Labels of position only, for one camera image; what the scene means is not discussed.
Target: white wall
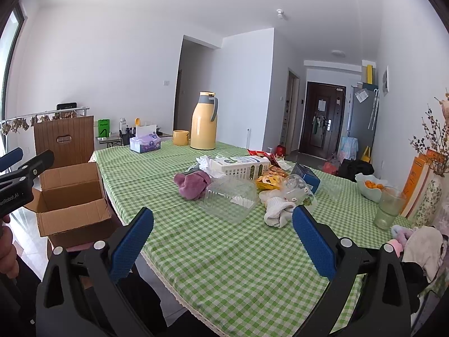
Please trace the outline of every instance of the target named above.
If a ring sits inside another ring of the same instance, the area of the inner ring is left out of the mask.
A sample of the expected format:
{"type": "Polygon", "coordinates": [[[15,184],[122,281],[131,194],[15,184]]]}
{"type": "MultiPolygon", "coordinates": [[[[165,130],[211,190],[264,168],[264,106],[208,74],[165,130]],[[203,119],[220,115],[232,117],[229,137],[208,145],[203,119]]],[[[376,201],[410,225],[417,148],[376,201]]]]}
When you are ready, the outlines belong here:
{"type": "MultiPolygon", "coordinates": [[[[222,42],[197,26],[132,9],[41,9],[28,39],[19,40],[23,57],[12,66],[17,80],[8,88],[6,116],[53,110],[58,103],[74,101],[89,106],[95,120],[111,119],[113,131],[120,117],[129,122],[139,117],[170,133],[184,35],[216,47],[222,42]]],[[[29,148],[32,157],[32,130],[21,131],[17,144],[29,148]]]]}
{"type": "Polygon", "coordinates": [[[443,120],[433,97],[444,99],[449,87],[449,34],[428,0],[379,1],[378,77],[388,65],[390,92],[380,95],[373,166],[382,178],[402,188],[416,155],[409,138],[423,136],[421,117],[427,104],[443,120]]]}
{"type": "Polygon", "coordinates": [[[268,103],[267,120],[265,124],[265,135],[263,149],[275,148],[279,145],[284,117],[285,97],[287,94],[287,82],[289,70],[299,78],[299,96],[293,132],[293,150],[298,149],[301,123],[303,119],[304,104],[301,99],[305,98],[305,68],[304,59],[296,48],[288,42],[277,30],[274,31],[273,60],[271,71],[270,97],[268,103]]]}
{"type": "Polygon", "coordinates": [[[178,129],[192,129],[192,115],[201,91],[211,91],[213,49],[184,41],[179,60],[181,85],[178,103],[178,129]]]}
{"type": "Polygon", "coordinates": [[[223,39],[213,51],[210,88],[219,100],[217,140],[261,150],[270,95],[274,28],[223,39]]]}
{"type": "Polygon", "coordinates": [[[327,83],[330,85],[346,86],[346,97],[344,104],[343,126],[341,136],[345,137],[347,132],[347,121],[351,109],[352,86],[361,81],[361,75],[332,69],[307,68],[307,82],[327,83]]]}

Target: purple towel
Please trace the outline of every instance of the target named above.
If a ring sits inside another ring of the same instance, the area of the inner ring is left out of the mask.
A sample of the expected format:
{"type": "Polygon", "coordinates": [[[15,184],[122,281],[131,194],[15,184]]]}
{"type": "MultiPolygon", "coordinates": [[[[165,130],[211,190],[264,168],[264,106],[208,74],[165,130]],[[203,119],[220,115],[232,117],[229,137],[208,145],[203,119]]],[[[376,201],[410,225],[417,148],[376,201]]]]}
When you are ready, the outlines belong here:
{"type": "Polygon", "coordinates": [[[204,171],[198,170],[188,175],[177,173],[173,179],[179,187],[179,194],[187,200],[197,200],[204,196],[210,177],[204,171]]]}

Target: human hand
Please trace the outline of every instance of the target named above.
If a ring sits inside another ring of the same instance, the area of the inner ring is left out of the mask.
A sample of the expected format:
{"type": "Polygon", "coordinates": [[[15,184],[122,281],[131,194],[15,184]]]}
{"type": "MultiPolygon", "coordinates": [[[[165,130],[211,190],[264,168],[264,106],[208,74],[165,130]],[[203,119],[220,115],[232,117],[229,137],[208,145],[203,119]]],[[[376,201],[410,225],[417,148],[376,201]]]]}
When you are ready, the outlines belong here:
{"type": "MultiPolygon", "coordinates": [[[[10,216],[5,216],[3,222],[9,223],[10,216]]],[[[0,273],[6,274],[10,279],[13,279],[19,275],[19,264],[16,260],[17,250],[13,245],[13,233],[10,228],[6,226],[1,227],[3,234],[0,238],[0,273]]]]}

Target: brown storage box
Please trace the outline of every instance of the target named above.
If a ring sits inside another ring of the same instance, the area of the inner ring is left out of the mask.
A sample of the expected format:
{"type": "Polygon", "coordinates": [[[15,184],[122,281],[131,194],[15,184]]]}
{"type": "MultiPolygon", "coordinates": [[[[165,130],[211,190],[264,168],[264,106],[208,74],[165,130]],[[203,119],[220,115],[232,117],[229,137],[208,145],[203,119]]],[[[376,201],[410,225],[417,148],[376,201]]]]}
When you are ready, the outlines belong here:
{"type": "Polygon", "coordinates": [[[53,246],[69,248],[104,240],[114,233],[112,217],[96,163],[83,163],[45,171],[42,191],[25,207],[36,212],[41,237],[53,246]]]}
{"type": "Polygon", "coordinates": [[[58,119],[34,125],[36,154],[53,151],[52,168],[86,163],[93,153],[93,116],[58,119]]]}

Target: bowl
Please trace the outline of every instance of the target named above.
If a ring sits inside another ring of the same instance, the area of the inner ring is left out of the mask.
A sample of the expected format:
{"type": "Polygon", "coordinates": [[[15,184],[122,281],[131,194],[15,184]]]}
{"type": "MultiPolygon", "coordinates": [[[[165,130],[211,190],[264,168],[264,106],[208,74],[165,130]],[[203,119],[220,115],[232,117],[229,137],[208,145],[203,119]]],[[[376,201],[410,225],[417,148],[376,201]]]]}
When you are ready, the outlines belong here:
{"type": "Polygon", "coordinates": [[[356,174],[357,185],[359,186],[359,190],[365,198],[368,200],[379,202],[380,196],[382,195],[381,189],[370,189],[366,187],[365,181],[370,180],[376,184],[382,184],[383,186],[388,186],[387,180],[379,180],[374,175],[364,175],[363,173],[356,174]]]}

